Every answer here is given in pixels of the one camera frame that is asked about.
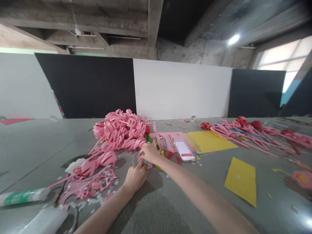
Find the pink paper strip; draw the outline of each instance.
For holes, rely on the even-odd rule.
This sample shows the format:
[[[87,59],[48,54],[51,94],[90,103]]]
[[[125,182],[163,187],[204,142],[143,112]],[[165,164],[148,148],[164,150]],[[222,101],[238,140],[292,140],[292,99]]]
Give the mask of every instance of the pink paper strip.
[[[157,132],[156,122],[153,122],[153,132]]]

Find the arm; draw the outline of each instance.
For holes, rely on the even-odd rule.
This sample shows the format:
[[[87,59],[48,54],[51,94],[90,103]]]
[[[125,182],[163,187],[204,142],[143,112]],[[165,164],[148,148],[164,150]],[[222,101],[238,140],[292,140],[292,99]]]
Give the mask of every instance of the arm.
[[[103,234],[116,219],[117,215],[130,201],[146,181],[147,165],[140,161],[134,167],[130,167],[124,184],[118,191],[100,207],[87,221],[85,221],[74,234]]]
[[[139,156],[162,168],[218,233],[258,233],[231,203],[191,172],[162,157],[151,144],[145,143]]]

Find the blue wire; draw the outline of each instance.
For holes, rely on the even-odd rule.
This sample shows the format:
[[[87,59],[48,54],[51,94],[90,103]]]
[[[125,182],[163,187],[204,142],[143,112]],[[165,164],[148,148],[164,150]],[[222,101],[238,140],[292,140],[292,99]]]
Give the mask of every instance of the blue wire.
[[[266,138],[266,137],[259,136],[259,135],[255,135],[255,134],[251,134],[251,133],[247,133],[247,132],[243,132],[241,130],[237,130],[237,129],[234,129],[234,128],[231,128],[231,130],[236,131],[236,132],[242,132],[242,133],[245,133],[245,134],[248,134],[248,135],[253,135],[253,136],[256,136],[256,137],[261,137],[263,139],[267,139],[267,140],[272,140],[273,141],[273,139]]]

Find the plastic bottle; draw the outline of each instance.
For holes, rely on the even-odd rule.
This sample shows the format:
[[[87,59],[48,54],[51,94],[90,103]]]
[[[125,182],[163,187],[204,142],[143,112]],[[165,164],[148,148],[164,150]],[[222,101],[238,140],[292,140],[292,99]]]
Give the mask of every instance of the plastic bottle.
[[[68,212],[65,209],[45,208],[39,212],[20,234],[55,234],[67,216]]]
[[[0,194],[0,206],[45,200],[49,192],[49,188],[40,188],[18,193]]]

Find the black wall panel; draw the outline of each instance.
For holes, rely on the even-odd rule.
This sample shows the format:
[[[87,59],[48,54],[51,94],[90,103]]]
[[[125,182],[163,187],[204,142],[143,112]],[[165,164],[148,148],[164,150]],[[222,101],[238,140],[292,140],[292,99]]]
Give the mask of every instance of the black wall panel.
[[[285,73],[233,69],[228,117],[277,117]]]
[[[35,55],[66,118],[103,118],[117,109],[136,113],[132,59]]]
[[[282,117],[306,114],[312,114],[312,68],[307,72],[281,112]]]

